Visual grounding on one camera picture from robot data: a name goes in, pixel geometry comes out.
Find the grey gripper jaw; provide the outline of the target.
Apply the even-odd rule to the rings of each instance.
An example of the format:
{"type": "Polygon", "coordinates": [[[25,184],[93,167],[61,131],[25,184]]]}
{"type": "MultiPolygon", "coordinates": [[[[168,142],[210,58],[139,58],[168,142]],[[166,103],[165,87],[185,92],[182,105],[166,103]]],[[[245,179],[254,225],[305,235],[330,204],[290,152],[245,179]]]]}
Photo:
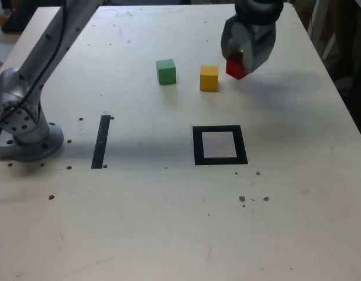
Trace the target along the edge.
{"type": "Polygon", "coordinates": [[[221,51],[225,59],[242,52],[242,25],[235,14],[226,20],[221,36],[221,51]]]}
{"type": "Polygon", "coordinates": [[[243,55],[242,65],[248,73],[254,72],[269,58],[276,41],[276,24],[232,26],[233,52],[243,55]]]}

